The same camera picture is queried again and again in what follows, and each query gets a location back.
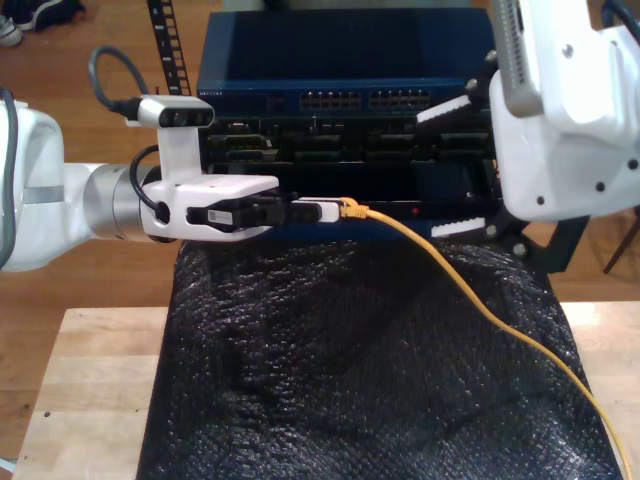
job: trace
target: wooden table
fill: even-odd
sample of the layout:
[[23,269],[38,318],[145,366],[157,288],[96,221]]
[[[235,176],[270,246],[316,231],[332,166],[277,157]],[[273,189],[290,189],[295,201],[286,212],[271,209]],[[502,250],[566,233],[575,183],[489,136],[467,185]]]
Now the wooden table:
[[[563,308],[640,477],[640,302]],[[15,480],[134,480],[166,315],[164,307],[67,311]]]

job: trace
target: silver metal cylinder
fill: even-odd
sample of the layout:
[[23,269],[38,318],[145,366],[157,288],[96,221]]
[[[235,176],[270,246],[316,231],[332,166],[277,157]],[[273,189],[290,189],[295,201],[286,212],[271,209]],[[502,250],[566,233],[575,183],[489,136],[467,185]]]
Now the silver metal cylinder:
[[[142,184],[153,167],[139,166]],[[84,216],[91,231],[107,240],[151,242],[140,219],[140,199],[129,181],[129,165],[96,168],[84,188]]]

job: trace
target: metal bracket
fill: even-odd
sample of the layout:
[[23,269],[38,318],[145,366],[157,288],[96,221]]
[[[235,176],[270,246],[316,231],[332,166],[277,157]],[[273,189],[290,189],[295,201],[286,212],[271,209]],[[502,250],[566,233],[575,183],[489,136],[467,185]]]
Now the metal bracket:
[[546,273],[564,272],[569,266],[587,223],[589,223],[589,217],[572,218],[558,222],[546,247],[540,247],[531,242],[532,250],[528,258],[529,263],[534,269]]
[[170,95],[191,96],[176,15],[171,0],[147,0],[153,33]]

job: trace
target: white label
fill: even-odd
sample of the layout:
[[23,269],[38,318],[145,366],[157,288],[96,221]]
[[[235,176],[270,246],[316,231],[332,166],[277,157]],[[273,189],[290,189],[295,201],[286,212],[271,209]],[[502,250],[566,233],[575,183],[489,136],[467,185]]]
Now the white label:
[[223,225],[233,225],[233,215],[231,212],[221,212],[219,210],[208,211],[209,221],[211,223],[221,223]]

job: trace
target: black cable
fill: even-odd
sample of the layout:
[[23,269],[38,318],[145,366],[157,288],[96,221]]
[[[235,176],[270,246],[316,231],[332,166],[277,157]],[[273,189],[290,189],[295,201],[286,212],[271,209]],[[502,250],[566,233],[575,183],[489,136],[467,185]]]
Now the black cable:
[[613,26],[614,15],[627,27],[631,36],[638,42],[638,45],[640,45],[640,24],[638,24],[638,21],[623,0],[606,0],[604,2],[601,16],[602,24],[605,28]]
[[108,98],[105,95],[104,90],[102,89],[100,80],[98,79],[98,60],[103,55],[111,55],[112,57],[120,60],[124,64],[124,66],[127,67],[129,72],[131,72],[131,75],[133,75],[133,78],[136,81],[138,88],[140,89],[140,93],[142,93],[143,95],[149,94],[149,88],[144,82],[144,78],[142,78],[140,70],[138,70],[138,68],[133,64],[131,59],[115,47],[112,47],[110,45],[102,45],[94,49],[93,52],[91,52],[91,57],[89,58],[89,82],[91,83],[91,88],[93,88],[93,92],[95,93],[101,104],[103,104],[112,112],[120,111],[119,102],[121,101],[111,100],[110,98]]
[[13,181],[18,152],[18,111],[9,90],[0,88],[7,108],[9,131],[7,135],[7,157],[2,177],[2,246],[0,247],[0,270],[11,258],[16,246],[16,211],[13,202]]
[[149,207],[151,210],[156,212],[156,214],[158,213],[158,208],[159,208],[158,204],[153,200],[151,200],[147,196],[147,194],[144,193],[144,190],[142,190],[142,186],[138,181],[138,166],[140,165],[140,162],[147,155],[157,151],[158,151],[157,145],[150,145],[147,148],[140,150],[136,154],[136,156],[133,157],[133,160],[131,161],[131,166],[129,167],[129,179],[131,180],[131,186],[133,187],[133,190],[136,192],[136,195],[138,195],[138,198],[140,199],[140,201],[144,203],[147,207]]

